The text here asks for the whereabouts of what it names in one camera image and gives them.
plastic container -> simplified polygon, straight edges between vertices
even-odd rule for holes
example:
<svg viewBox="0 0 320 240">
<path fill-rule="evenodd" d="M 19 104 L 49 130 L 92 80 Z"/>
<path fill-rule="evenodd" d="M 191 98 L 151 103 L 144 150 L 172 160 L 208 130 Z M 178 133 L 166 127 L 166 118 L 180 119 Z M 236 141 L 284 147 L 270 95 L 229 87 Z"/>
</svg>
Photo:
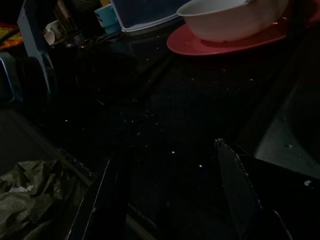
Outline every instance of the plastic container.
<svg viewBox="0 0 320 240">
<path fill-rule="evenodd" d="M 189 0 L 112 0 L 123 32 L 143 31 L 178 17 L 177 9 Z"/>
</svg>

cup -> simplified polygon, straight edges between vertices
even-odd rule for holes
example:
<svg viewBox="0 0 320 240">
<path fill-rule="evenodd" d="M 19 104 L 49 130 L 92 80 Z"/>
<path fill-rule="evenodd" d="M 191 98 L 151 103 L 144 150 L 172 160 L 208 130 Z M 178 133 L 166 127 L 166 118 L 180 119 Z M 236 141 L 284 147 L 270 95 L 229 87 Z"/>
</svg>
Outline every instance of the cup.
<svg viewBox="0 0 320 240">
<path fill-rule="evenodd" d="M 94 11 L 102 28 L 107 35 L 113 35 L 121 31 L 118 18 L 112 4 L 108 4 Z"/>
</svg>

